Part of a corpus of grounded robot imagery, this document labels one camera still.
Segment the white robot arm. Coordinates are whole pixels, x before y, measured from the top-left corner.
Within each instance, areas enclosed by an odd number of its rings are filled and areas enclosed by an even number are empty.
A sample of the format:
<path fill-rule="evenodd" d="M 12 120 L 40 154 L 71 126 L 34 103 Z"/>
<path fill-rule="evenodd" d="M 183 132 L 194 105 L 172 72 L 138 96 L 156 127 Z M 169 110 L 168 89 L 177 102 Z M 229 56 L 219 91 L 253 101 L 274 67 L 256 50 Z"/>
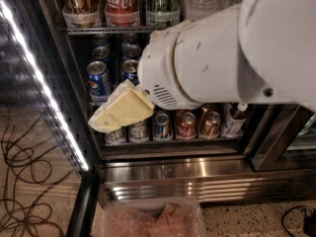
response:
<path fill-rule="evenodd" d="M 316 0 L 243 0 L 150 36 L 138 85 L 125 81 L 89 119 L 110 132 L 155 108 L 298 104 L 316 111 Z"/>

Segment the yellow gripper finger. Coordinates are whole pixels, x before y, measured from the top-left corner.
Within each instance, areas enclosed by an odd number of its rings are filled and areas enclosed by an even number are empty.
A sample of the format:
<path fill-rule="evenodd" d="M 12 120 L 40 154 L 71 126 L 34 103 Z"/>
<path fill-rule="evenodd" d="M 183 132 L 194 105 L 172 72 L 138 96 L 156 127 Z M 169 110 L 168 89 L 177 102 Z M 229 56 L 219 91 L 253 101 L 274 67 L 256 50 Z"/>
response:
<path fill-rule="evenodd" d="M 154 109 L 155 105 L 146 97 L 142 87 L 126 79 L 97 108 L 88 124 L 98 132 L 109 133 L 150 118 Z"/>

